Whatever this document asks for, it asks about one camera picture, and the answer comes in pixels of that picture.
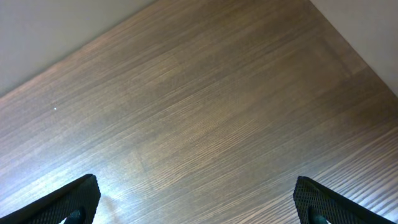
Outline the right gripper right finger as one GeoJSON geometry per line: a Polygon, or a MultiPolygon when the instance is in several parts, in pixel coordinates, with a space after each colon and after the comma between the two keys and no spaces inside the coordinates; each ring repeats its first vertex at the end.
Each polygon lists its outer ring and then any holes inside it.
{"type": "Polygon", "coordinates": [[[394,224],[305,176],[297,178],[293,199],[304,224],[394,224]]]}

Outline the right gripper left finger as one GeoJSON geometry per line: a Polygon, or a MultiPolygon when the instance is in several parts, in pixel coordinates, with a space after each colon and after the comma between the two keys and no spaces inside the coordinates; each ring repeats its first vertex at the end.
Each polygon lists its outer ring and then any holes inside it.
{"type": "Polygon", "coordinates": [[[92,224],[101,197],[96,176],[86,174],[1,218],[1,224],[92,224]]]}

